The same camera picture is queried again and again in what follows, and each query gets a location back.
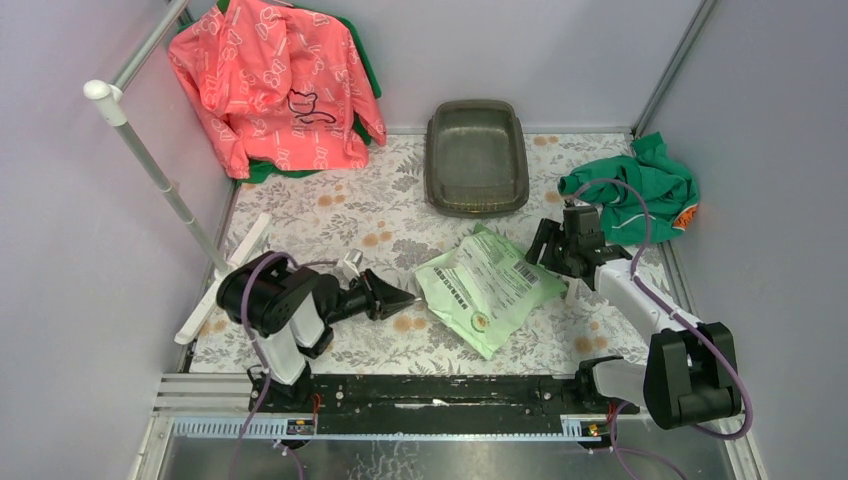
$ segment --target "white wall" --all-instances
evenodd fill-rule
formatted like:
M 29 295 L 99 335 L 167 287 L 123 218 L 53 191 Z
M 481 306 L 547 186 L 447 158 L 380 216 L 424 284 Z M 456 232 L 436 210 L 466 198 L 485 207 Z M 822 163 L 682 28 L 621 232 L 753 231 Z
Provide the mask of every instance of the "white wall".
M 703 203 L 678 245 L 734 332 L 772 480 L 845 477 L 848 3 L 722 2 L 652 129 Z
M 0 5 L 0 478 L 126 478 L 206 259 L 82 95 L 162 0 Z M 124 105 L 214 231 L 227 180 L 163 49 Z
M 216 0 L 195 0 L 196 16 Z M 311 0 L 362 36 L 393 131 L 447 100 L 506 100 L 527 131 L 636 122 L 699 0 Z

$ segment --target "green garment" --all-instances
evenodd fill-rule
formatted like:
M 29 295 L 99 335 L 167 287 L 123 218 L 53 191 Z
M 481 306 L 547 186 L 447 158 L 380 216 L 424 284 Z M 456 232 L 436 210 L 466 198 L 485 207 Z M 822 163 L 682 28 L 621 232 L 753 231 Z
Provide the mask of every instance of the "green garment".
M 642 195 L 651 213 L 651 242 L 664 242 L 682 234 L 698 209 L 698 186 L 692 173 L 668 158 L 659 133 L 633 142 L 636 157 L 595 160 L 575 168 L 559 181 L 561 194 L 572 194 L 597 178 L 615 178 Z M 612 243 L 633 245 L 645 240 L 645 222 L 639 200 L 624 187 L 612 183 L 593 185 L 580 199 L 601 204 L 601 228 Z
M 218 7 L 218 10 L 221 11 L 221 13 L 226 13 L 227 9 L 230 7 L 230 0 L 218 0 L 216 6 Z M 311 8 L 309 8 L 308 10 L 318 13 L 324 13 L 319 12 L 318 10 L 313 10 Z M 356 46 L 356 52 L 359 54 L 359 58 L 362 60 L 362 66 L 365 68 L 365 74 L 368 76 L 368 82 L 371 84 L 371 90 L 374 92 L 374 98 L 380 98 L 383 95 L 383 91 L 380 89 L 380 84 L 377 83 L 377 75 L 374 74 L 374 69 L 371 67 L 371 62 L 368 60 L 368 54 L 365 53 L 365 46 L 362 44 L 362 40 L 359 38 L 359 32 L 356 31 L 356 27 L 353 26 L 352 23 L 350 23 L 350 20 L 344 17 L 339 17 L 336 15 L 330 16 L 341 22 L 342 25 L 344 25 L 345 27 L 347 27 L 348 30 L 350 30 L 350 36 L 353 38 L 353 43 Z M 188 27 L 189 25 L 184 25 L 180 28 L 180 31 Z M 371 145 L 371 135 L 368 134 L 368 130 L 362 124 L 362 121 L 359 119 L 358 114 L 354 114 L 353 117 L 353 131 L 356 132 L 360 137 L 362 137 L 362 141 L 365 143 L 365 145 Z M 280 170 L 270 162 L 251 160 L 250 178 L 246 180 L 241 180 L 239 181 L 239 183 L 262 183 L 272 173 L 276 173 L 290 178 L 302 178 L 312 175 L 313 173 L 318 173 L 319 171 L 320 170 L 286 171 Z

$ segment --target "barcode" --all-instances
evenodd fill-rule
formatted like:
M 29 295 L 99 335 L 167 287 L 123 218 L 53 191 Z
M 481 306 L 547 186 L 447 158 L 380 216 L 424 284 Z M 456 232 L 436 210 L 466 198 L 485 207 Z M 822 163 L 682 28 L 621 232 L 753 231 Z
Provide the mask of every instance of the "barcode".
M 515 269 L 515 271 L 518 272 L 522 277 L 524 277 L 524 280 L 527 280 L 530 284 L 539 281 L 539 278 L 536 276 L 536 274 L 533 273 L 533 271 L 530 270 L 530 267 L 528 267 L 527 264 L 524 263 L 522 260 L 515 262 L 515 265 L 513 265 L 512 268 Z

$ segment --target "green plastic bag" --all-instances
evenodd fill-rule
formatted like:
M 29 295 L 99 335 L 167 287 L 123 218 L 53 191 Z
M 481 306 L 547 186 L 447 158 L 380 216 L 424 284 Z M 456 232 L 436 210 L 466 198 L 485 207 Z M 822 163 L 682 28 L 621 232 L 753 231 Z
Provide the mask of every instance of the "green plastic bag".
M 568 284 L 524 261 L 506 238 L 478 224 L 459 247 L 415 270 L 427 307 L 486 360 L 530 311 Z

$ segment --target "floral pattern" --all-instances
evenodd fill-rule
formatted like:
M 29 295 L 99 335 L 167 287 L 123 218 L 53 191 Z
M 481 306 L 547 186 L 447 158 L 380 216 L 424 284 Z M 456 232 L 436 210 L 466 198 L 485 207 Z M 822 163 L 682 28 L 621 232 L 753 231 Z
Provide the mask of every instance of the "floral pattern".
M 518 212 L 482 220 L 510 240 L 529 246 L 541 218 L 562 216 L 560 176 L 583 163 L 628 154 L 621 134 L 528 135 L 530 199 Z M 372 148 L 364 170 L 331 170 L 293 179 L 243 185 L 225 248 L 231 251 L 259 212 L 272 215 L 264 250 L 290 253 L 300 262 L 336 259 L 349 249 L 364 253 L 362 268 L 420 293 L 413 269 L 459 244 L 477 220 L 445 217 L 425 199 L 424 137 L 390 136 Z M 656 248 L 640 264 L 644 277 L 668 290 Z M 633 326 L 585 285 L 571 282 L 566 295 L 535 309 L 491 360 L 483 359 L 423 303 L 383 321 L 364 315 L 333 326 L 335 339 L 312 361 L 315 373 L 359 374 L 571 374 L 580 361 L 618 354 L 644 362 L 647 347 Z M 192 372 L 243 372 L 257 359 L 240 325 L 216 311 L 201 331 Z

